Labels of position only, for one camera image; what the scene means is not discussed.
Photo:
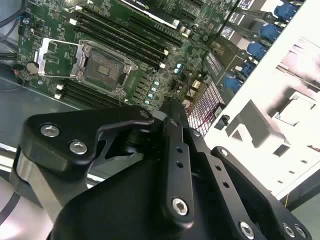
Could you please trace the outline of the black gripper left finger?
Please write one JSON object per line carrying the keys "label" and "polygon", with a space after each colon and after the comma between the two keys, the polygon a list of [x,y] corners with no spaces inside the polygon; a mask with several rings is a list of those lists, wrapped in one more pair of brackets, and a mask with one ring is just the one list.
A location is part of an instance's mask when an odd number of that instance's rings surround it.
{"label": "black gripper left finger", "polygon": [[33,115],[23,124],[13,169],[54,226],[75,197],[148,155],[161,157],[165,132],[179,129],[175,101],[161,106],[160,118],[137,105]]}

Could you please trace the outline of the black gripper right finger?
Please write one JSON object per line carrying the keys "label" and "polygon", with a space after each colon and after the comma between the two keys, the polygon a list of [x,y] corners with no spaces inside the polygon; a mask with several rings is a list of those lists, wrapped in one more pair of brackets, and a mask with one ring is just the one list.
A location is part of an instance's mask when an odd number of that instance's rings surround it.
{"label": "black gripper right finger", "polygon": [[185,148],[178,147],[183,195],[191,217],[189,240],[310,240],[307,228],[227,149],[209,149],[174,102]]}

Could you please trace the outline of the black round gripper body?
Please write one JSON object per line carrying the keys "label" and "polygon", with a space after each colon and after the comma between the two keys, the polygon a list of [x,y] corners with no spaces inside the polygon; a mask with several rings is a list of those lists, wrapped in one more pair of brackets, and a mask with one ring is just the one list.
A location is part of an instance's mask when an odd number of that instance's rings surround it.
{"label": "black round gripper body", "polygon": [[52,240],[234,240],[222,162],[193,129],[165,132],[147,157],[72,199]]}

